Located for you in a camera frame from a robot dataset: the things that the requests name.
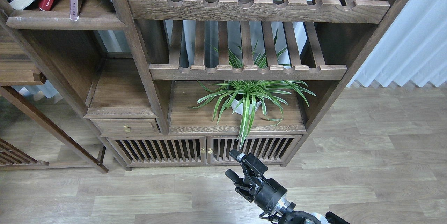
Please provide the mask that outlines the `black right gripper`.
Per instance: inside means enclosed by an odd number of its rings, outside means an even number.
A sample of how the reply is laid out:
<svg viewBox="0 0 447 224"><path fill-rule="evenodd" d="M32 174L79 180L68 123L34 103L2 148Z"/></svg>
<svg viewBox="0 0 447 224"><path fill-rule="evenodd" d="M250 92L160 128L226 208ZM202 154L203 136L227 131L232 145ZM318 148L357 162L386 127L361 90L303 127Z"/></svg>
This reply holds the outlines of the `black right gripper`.
<svg viewBox="0 0 447 224"><path fill-rule="evenodd" d="M294 203L286 199L287 189L274 179L263 177L268 168L254 154L246 155L236 149L231 150L229 154L240 163L248 176L240 178L232 169L225 172L225 175L235 184L237 193L250 203L254 202L259 206L263 214L284 215L294 210Z"/></svg>

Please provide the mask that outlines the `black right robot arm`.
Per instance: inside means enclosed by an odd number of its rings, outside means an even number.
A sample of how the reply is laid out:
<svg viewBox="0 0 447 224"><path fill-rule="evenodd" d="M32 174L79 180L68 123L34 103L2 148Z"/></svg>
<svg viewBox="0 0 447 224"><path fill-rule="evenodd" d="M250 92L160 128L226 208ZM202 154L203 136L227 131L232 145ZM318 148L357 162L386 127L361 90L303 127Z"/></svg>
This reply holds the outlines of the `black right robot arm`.
<svg viewBox="0 0 447 224"><path fill-rule="evenodd" d="M274 179L267 179L264 173L268 170L254 154L240 153L236 149L230 151L233 157L241 165L244 178L240 178L233 170L225 172L236 186L236 192L247 201L255 202L262 209L260 219L278 224L347 224L348 222L332 212L325 216L319 213L307 213L294 211L295 203L286 199L287 189Z"/></svg>

